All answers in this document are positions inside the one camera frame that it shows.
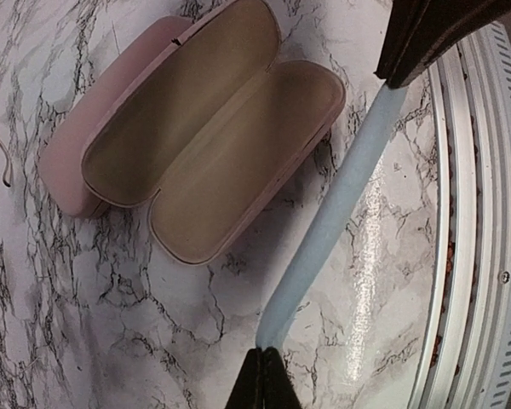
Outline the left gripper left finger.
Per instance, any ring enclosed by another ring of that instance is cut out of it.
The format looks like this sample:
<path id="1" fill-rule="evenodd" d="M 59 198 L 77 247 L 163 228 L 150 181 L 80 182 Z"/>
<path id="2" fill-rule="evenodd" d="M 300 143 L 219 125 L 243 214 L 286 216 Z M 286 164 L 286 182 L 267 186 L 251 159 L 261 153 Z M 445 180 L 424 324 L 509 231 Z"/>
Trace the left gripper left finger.
<path id="1" fill-rule="evenodd" d="M 263 408 L 263 353 L 250 349 L 227 400 L 226 409 Z"/>

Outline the pink soft glasses case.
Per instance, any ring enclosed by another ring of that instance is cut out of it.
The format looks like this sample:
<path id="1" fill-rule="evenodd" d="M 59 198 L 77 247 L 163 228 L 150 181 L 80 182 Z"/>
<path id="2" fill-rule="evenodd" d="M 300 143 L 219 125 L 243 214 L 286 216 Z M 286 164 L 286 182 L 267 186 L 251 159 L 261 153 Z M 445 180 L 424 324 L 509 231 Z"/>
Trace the pink soft glasses case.
<path id="1" fill-rule="evenodd" d="M 118 207 L 149 204 L 155 239 L 205 264 L 256 218 L 336 121 L 344 85 L 307 60 L 280 62 L 263 1 L 225 3 L 175 38 L 99 123 L 86 186 Z"/>

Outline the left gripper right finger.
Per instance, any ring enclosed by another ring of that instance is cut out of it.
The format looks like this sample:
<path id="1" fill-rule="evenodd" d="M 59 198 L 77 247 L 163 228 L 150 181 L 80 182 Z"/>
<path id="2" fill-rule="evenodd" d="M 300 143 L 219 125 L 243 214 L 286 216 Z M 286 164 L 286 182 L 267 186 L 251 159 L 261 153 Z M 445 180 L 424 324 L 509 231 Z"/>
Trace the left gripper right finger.
<path id="1" fill-rule="evenodd" d="M 301 409 L 301 403 L 276 348 L 263 352 L 263 405 L 266 409 Z"/>

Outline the pink hard glasses case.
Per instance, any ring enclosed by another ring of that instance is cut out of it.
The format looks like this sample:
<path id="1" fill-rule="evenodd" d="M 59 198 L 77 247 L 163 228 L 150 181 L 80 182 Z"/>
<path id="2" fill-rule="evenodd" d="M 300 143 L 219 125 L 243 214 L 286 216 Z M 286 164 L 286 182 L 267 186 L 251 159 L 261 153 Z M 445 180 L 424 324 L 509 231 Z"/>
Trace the pink hard glasses case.
<path id="1" fill-rule="evenodd" d="M 64 214 L 90 218 L 108 207 L 86 187 L 81 171 L 84 148 L 133 80 L 191 25 L 189 19 L 178 16 L 154 22 L 97 78 L 55 130 L 37 169 L 50 198 Z"/>

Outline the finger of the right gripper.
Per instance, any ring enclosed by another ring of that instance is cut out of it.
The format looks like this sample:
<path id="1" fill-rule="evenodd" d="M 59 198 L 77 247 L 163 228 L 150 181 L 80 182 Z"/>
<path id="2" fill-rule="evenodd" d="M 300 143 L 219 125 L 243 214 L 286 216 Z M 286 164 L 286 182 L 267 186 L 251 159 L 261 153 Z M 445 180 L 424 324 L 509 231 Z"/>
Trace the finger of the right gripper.
<path id="1" fill-rule="evenodd" d="M 467 35 L 511 12 L 511 0 L 394 0 L 375 71 L 408 86 Z"/>

